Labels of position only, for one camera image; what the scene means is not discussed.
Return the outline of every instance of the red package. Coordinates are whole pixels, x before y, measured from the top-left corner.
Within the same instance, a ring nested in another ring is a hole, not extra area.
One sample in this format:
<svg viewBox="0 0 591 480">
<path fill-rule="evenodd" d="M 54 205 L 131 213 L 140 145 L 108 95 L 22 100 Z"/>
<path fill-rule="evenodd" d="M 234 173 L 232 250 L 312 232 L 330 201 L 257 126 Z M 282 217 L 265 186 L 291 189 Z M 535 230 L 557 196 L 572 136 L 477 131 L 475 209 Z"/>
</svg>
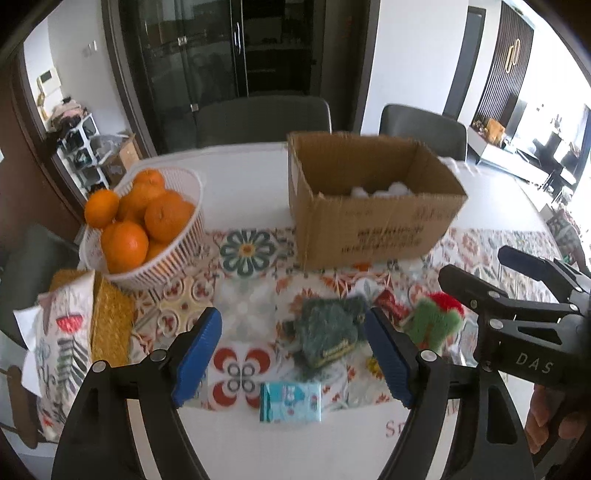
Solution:
<svg viewBox="0 0 591 480">
<path fill-rule="evenodd" d="M 375 305 L 380 307 L 390 323 L 397 327 L 410 314 L 410 309 L 396 301 L 394 293 L 384 290 L 375 300 Z"/>
</svg>

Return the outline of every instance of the doorway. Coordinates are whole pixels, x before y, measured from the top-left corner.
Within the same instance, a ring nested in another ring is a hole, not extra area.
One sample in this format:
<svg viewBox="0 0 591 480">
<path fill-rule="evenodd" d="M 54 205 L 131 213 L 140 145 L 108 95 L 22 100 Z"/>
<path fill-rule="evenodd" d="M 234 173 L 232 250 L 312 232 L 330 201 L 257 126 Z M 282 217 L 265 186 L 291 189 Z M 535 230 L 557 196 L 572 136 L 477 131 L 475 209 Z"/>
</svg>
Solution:
<svg viewBox="0 0 591 480">
<path fill-rule="evenodd" d="M 32 223 L 71 241 L 80 228 L 80 219 L 46 176 L 23 132 L 12 84 L 15 75 L 17 57 L 0 69 L 0 266 Z"/>
<path fill-rule="evenodd" d="M 466 29 L 464 30 L 460 57 L 457 61 L 456 74 L 443 109 L 443 115 L 454 120 L 457 120 L 460 116 L 474 74 L 480 52 L 480 43 L 482 42 L 482 33 L 484 32 L 485 18 L 486 10 L 484 8 L 468 7 Z"/>
</svg>

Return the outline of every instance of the patterned table runner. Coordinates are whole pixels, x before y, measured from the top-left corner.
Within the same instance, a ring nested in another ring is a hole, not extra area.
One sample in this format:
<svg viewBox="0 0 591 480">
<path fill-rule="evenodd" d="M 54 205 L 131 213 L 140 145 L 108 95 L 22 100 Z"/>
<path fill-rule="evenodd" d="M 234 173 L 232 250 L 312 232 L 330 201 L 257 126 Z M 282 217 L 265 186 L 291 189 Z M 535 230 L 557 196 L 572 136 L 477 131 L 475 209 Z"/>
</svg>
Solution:
<svg viewBox="0 0 591 480">
<path fill-rule="evenodd" d="M 196 397 L 188 405 L 210 410 L 244 410 L 257 414 L 259 383 L 299 380 L 293 339 L 284 322 L 297 318 L 305 298 L 339 298 L 362 294 L 374 299 L 386 288 L 396 298 L 404 318 L 418 299 L 440 290 L 437 276 L 454 264 L 505 291 L 512 298 L 556 301 L 540 282 L 500 265 L 503 245 L 544 258 L 560 254 L 547 232 L 460 230 L 451 228 L 421 259 L 351 268 L 302 272 L 297 264 L 294 230 L 211 232 L 201 254 L 162 291 L 136 294 L 137 318 L 130 361 L 139 362 L 157 348 L 168 348 L 174 337 L 189 330 L 203 309 L 214 305 L 222 314 L 223 332 Z M 444 349 L 455 363 L 475 365 L 476 315 L 468 312 L 460 335 Z M 323 410 L 340 410 L 391 400 L 388 387 L 374 369 L 364 342 L 324 367 Z"/>
</svg>

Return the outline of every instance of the green scrubber sponge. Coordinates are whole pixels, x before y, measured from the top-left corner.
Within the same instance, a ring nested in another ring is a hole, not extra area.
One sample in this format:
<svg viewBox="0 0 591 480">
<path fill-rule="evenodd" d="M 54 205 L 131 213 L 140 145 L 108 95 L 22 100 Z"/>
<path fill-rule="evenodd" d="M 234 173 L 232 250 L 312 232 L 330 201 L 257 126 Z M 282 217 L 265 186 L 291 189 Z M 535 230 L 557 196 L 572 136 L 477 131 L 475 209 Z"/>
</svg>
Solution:
<svg viewBox="0 0 591 480">
<path fill-rule="evenodd" d="M 404 332 L 420 350 L 441 355 L 446 339 L 457 334 L 463 322 L 462 304 L 444 292 L 436 292 L 419 300 Z"/>
<path fill-rule="evenodd" d="M 365 318 L 366 308 L 362 297 L 304 301 L 295 334 L 310 367 L 320 368 L 336 360 L 365 339 L 360 335 L 363 329 L 359 319 Z"/>
</svg>

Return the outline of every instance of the orange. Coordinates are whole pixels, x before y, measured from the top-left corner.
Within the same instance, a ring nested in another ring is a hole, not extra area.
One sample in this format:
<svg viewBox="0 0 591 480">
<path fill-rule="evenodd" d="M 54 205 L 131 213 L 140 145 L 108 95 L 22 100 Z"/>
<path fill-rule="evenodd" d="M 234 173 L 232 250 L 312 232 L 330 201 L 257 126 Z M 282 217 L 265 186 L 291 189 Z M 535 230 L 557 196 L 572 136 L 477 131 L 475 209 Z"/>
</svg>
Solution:
<svg viewBox="0 0 591 480">
<path fill-rule="evenodd" d="M 119 199 L 119 209 L 117 210 L 117 215 L 115 216 L 115 220 L 118 222 L 122 222 L 127 217 L 127 213 L 129 212 L 129 193 L 127 195 L 122 196 Z"/>
<path fill-rule="evenodd" d="M 162 174 L 153 168 L 146 168 L 139 172 L 134 178 L 134 186 L 138 183 L 149 183 L 164 188 L 166 182 Z"/>
<path fill-rule="evenodd" d="M 164 194 L 166 190 L 151 183 L 137 183 L 128 193 L 128 199 L 124 201 L 126 212 L 124 220 L 130 220 L 139 225 L 144 224 L 144 215 L 148 204 Z"/>
<path fill-rule="evenodd" d="M 150 244 L 148 245 L 148 254 L 146 255 L 146 259 L 144 263 L 148 263 L 153 258 L 156 258 L 160 255 L 165 249 L 168 247 L 167 244 L 161 244 L 154 239 L 150 239 Z"/>
<path fill-rule="evenodd" d="M 107 225 L 107 227 L 103 230 L 100 235 L 100 247 L 105 251 L 105 248 L 111 242 L 111 238 L 113 237 L 113 232 L 115 231 L 115 227 L 119 224 L 119 222 L 111 223 Z"/>
<path fill-rule="evenodd" d="M 112 190 L 99 190 L 90 195 L 84 207 L 84 219 L 92 228 L 105 228 L 119 208 L 119 196 Z"/>
<path fill-rule="evenodd" d="M 169 244 L 183 231 L 194 211 L 195 205 L 183 200 L 177 192 L 167 190 L 146 208 L 146 230 L 156 241 Z"/>
<path fill-rule="evenodd" d="M 116 223 L 105 237 L 103 254 L 109 273 L 125 273 L 138 268 L 148 253 L 148 235 L 137 223 Z"/>
</svg>

